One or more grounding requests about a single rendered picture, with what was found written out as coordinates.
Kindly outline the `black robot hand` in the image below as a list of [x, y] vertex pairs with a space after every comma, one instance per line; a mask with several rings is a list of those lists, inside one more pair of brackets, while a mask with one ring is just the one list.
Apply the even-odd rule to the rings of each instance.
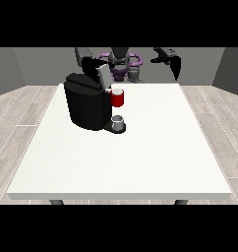
[[91, 77], [95, 82], [99, 82], [97, 68], [105, 64], [105, 61], [96, 58], [84, 57], [82, 69], [86, 76]]
[[182, 67], [182, 60], [179, 56], [172, 56], [172, 57], [157, 57], [150, 60], [151, 63], [165, 63], [170, 66], [170, 69], [173, 73], [174, 79], [178, 80], [181, 67]]

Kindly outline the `pale grey machine lid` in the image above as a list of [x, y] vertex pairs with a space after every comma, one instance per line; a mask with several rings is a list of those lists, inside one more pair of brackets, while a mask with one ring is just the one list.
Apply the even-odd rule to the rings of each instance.
[[112, 85], [112, 77], [109, 66], [107, 64], [103, 64], [97, 69], [97, 71], [103, 88], [107, 90]]

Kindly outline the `black coffee machine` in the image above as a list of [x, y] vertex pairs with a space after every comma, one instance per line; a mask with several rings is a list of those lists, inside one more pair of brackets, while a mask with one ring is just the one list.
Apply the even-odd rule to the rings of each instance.
[[107, 130], [114, 134], [126, 131], [126, 124], [120, 131], [112, 129], [112, 108], [109, 87], [96, 83], [85, 74], [72, 73], [66, 78], [64, 90], [71, 120], [77, 126], [92, 131]]

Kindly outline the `small grey coffee pod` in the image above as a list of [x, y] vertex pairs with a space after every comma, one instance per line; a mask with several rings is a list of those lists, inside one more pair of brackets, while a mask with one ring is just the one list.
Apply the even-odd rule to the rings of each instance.
[[139, 80], [140, 68], [139, 67], [130, 67], [128, 70], [128, 81], [136, 83]]

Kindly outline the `red pod holder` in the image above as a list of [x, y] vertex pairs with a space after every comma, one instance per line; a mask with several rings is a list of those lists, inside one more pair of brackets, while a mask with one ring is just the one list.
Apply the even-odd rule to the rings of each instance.
[[122, 89], [112, 89], [110, 96], [112, 106], [120, 107], [124, 104], [124, 91]]

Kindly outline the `small grey cup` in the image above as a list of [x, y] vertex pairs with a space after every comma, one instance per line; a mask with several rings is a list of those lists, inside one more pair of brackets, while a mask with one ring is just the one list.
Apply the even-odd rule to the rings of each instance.
[[121, 115], [114, 115], [111, 118], [112, 129], [115, 131], [120, 131], [124, 127], [124, 119]]

